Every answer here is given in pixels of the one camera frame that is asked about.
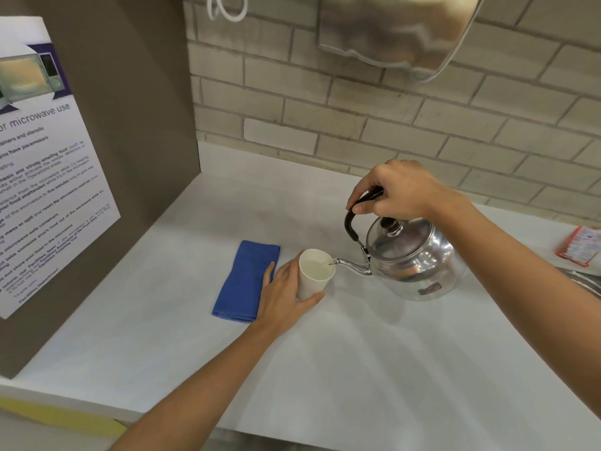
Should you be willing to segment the person's right hand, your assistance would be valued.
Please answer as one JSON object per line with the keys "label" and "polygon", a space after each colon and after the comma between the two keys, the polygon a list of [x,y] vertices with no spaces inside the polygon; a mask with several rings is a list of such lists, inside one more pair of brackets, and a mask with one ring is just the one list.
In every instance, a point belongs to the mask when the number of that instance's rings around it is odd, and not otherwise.
{"label": "person's right hand", "polygon": [[437,226],[476,211],[466,196],[447,187],[414,160],[388,160],[373,167],[353,189],[346,210],[377,197],[387,197],[391,208],[390,216],[381,217],[425,218]]}

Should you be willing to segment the person's left hand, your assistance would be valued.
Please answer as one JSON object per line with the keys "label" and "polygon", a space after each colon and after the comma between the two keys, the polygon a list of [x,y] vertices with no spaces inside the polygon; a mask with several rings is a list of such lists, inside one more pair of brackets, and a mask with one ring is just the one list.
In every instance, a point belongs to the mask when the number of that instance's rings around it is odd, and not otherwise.
{"label": "person's left hand", "polygon": [[275,273],[270,264],[264,274],[263,288],[255,322],[275,337],[290,330],[305,315],[297,312],[298,260],[303,251]]}

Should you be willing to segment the white paper cup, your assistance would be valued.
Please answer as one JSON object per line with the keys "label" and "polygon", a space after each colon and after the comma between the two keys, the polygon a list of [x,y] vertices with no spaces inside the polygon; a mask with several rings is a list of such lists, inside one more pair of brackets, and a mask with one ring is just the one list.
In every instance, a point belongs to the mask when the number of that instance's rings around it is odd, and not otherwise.
{"label": "white paper cup", "polygon": [[336,263],[333,257],[318,249],[304,250],[299,257],[298,266],[296,297],[299,301],[306,301],[312,295],[324,291],[336,272]]}

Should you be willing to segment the steel kettle with black handle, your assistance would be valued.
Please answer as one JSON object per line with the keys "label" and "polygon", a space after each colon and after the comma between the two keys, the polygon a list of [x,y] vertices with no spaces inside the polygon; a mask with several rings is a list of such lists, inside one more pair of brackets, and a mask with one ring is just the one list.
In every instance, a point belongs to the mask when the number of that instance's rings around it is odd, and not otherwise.
{"label": "steel kettle with black handle", "polygon": [[344,229],[351,240],[359,245],[364,256],[364,264],[336,258],[336,265],[345,266],[365,277],[377,278],[398,297],[416,302],[431,301],[447,295],[466,275],[467,265],[454,246],[431,221],[429,222],[432,224],[432,231],[421,249],[410,257],[385,262],[368,253],[365,242],[360,240],[352,227],[354,217],[352,211],[347,212]]}

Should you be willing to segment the person's left forearm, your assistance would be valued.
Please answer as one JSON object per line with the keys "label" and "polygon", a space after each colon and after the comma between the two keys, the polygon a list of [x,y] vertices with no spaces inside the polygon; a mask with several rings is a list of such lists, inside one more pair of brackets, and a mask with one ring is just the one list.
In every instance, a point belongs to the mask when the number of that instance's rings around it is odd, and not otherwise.
{"label": "person's left forearm", "polygon": [[200,451],[260,359],[290,326],[258,319],[163,398],[108,451]]}

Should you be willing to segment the person's right forearm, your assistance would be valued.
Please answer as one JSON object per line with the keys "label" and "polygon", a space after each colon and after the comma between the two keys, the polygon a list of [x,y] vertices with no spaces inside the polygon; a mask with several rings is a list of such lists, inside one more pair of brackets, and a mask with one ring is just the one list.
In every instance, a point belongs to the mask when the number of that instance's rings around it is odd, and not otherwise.
{"label": "person's right forearm", "polygon": [[601,300],[454,190],[435,199],[427,218],[530,347],[601,420]]}

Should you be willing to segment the steel kettle lid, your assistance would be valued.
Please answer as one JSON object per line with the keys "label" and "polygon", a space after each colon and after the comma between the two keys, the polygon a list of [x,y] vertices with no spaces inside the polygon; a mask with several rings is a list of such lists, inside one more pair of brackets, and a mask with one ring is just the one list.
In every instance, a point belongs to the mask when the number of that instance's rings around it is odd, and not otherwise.
{"label": "steel kettle lid", "polygon": [[426,243],[432,224],[423,218],[400,220],[378,218],[365,241],[368,253],[378,260],[392,262],[412,256]]}

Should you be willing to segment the blue folded cloth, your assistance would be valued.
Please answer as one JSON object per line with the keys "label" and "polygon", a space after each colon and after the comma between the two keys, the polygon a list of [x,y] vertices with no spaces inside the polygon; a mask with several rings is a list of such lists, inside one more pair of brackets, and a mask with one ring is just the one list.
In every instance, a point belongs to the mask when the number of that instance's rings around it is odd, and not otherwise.
{"label": "blue folded cloth", "polygon": [[213,306],[212,316],[243,324],[255,321],[264,274],[271,264],[277,264],[280,252],[279,245],[242,241]]}

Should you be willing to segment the red and white packet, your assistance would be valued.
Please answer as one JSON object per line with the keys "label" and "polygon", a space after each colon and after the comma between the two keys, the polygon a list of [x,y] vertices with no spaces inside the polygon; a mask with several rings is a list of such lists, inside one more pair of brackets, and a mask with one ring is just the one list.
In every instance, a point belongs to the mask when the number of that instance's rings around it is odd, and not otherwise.
{"label": "red and white packet", "polygon": [[581,267],[601,253],[601,226],[578,226],[555,250],[555,255]]}

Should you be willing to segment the steel sink rim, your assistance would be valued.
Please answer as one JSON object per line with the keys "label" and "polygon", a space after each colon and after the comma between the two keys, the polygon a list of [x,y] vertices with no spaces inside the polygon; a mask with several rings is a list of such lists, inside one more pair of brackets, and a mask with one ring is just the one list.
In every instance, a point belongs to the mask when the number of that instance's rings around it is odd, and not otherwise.
{"label": "steel sink rim", "polygon": [[581,288],[587,290],[593,296],[596,296],[597,299],[601,300],[601,275],[583,273],[561,267],[557,267],[557,270],[562,272],[565,277],[569,278]]}

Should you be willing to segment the brown cabinet side panel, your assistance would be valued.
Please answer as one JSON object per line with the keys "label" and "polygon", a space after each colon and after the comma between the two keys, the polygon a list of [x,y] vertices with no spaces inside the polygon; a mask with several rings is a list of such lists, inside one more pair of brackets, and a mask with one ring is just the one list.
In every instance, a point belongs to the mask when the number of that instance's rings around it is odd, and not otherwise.
{"label": "brown cabinet side panel", "polygon": [[201,167],[183,0],[0,0],[0,15],[43,18],[121,215],[0,319],[0,379],[13,379]]}

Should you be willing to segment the yellow tape strip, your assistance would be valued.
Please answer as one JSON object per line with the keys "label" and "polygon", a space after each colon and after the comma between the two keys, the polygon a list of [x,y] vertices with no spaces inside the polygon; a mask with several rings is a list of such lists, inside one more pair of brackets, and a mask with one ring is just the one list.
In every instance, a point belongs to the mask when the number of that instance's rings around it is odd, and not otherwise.
{"label": "yellow tape strip", "polygon": [[0,409],[46,426],[103,438],[118,438],[126,430],[119,421],[72,409],[0,397]]}

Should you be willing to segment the white printed notice sheet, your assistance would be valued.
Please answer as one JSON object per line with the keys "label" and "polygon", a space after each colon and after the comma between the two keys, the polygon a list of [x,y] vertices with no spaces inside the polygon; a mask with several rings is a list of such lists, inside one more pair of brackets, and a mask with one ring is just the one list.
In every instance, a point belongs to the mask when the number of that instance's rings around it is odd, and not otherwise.
{"label": "white printed notice sheet", "polygon": [[0,319],[120,217],[43,19],[0,16]]}

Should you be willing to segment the steel wall dispenser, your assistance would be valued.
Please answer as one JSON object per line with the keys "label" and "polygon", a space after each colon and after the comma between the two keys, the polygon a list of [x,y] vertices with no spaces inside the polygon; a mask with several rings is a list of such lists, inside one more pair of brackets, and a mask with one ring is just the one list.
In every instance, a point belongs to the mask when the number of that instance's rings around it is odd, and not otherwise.
{"label": "steel wall dispenser", "polygon": [[484,0],[319,0],[317,46],[428,82],[450,63]]}

